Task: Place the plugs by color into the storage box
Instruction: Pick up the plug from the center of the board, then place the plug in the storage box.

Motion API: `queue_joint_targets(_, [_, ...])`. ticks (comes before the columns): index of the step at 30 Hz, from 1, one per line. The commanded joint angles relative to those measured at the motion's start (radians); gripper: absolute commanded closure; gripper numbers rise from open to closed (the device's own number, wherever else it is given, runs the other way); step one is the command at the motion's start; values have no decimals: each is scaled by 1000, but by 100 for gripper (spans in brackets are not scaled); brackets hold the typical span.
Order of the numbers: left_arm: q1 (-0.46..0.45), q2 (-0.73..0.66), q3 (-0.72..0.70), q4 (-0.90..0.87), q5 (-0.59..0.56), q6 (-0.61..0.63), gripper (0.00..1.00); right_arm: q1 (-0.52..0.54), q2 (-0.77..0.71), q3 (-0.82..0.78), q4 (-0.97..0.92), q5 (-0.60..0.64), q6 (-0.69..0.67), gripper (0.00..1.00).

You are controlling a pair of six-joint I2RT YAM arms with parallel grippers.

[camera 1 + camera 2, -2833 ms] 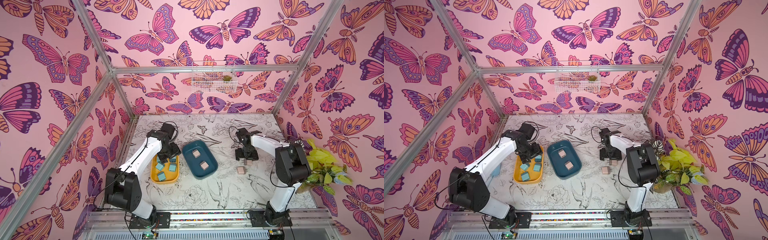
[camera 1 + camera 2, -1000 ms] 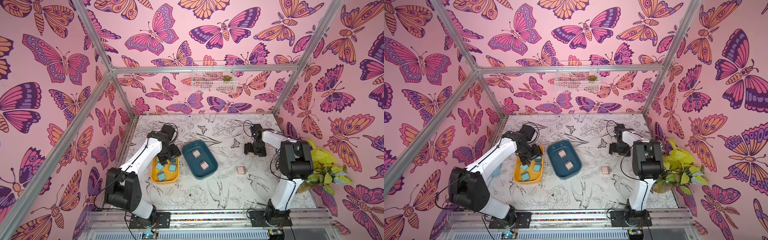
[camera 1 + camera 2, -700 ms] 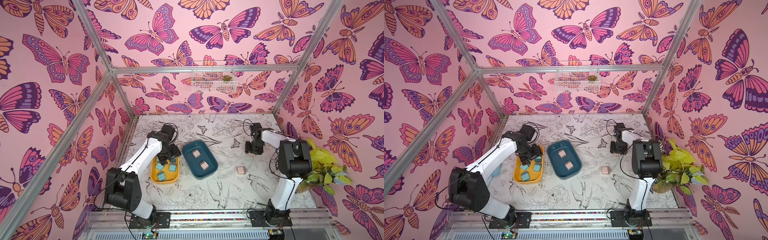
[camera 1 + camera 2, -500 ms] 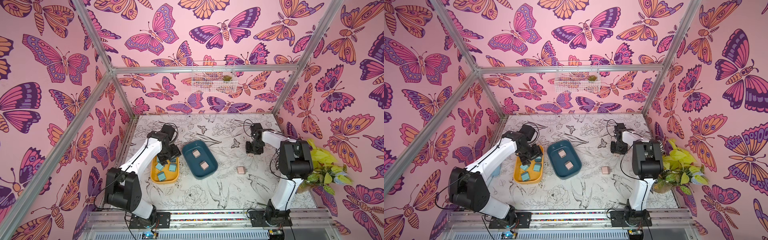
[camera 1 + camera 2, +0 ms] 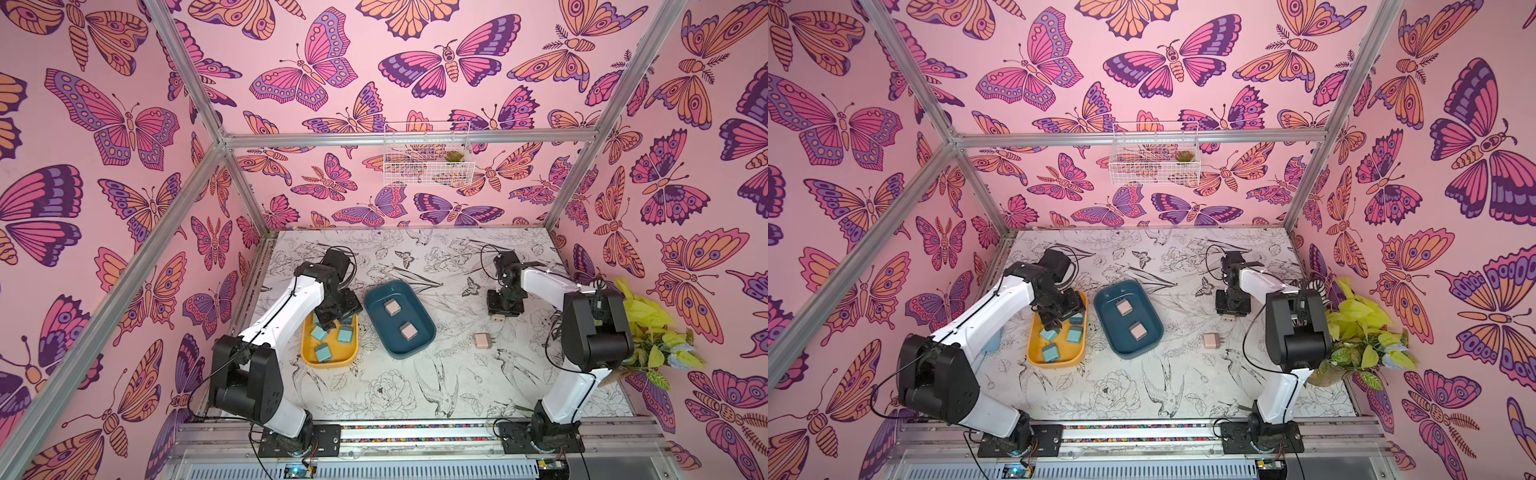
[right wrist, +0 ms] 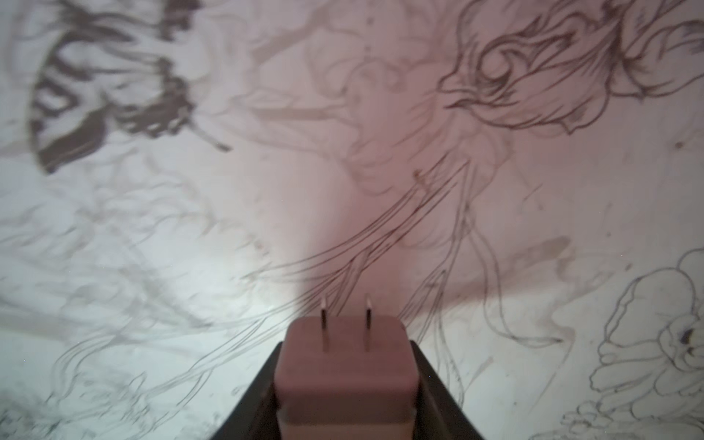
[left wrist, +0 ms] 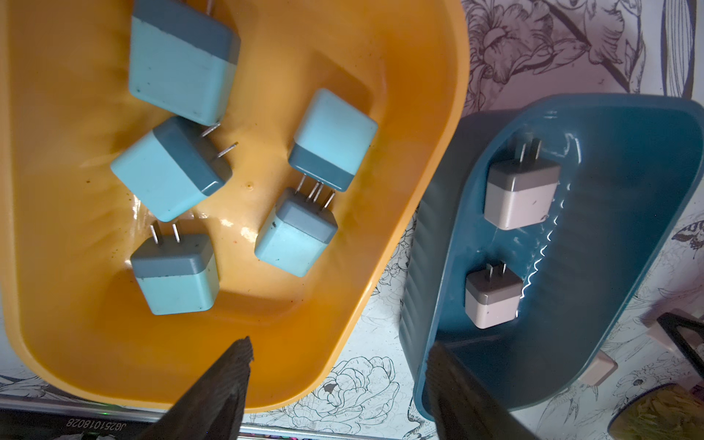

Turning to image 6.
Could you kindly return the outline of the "pink plug three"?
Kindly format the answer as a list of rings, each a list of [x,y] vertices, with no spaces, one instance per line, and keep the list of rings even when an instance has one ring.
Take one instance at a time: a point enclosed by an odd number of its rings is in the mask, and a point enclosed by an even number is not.
[[[274,372],[284,439],[411,439],[420,374],[402,321],[377,315],[294,320]]]

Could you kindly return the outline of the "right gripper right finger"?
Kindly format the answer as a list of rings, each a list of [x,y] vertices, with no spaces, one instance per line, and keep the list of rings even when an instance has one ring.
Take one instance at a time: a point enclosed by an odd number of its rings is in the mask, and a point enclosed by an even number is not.
[[[458,403],[441,381],[430,361],[415,342],[411,342],[419,372],[414,440],[483,440]]]

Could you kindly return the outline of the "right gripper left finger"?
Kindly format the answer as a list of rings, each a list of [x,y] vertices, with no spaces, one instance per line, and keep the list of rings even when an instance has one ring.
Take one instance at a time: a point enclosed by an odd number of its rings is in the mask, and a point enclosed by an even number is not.
[[[278,343],[211,440],[281,440],[274,374],[282,350]]]

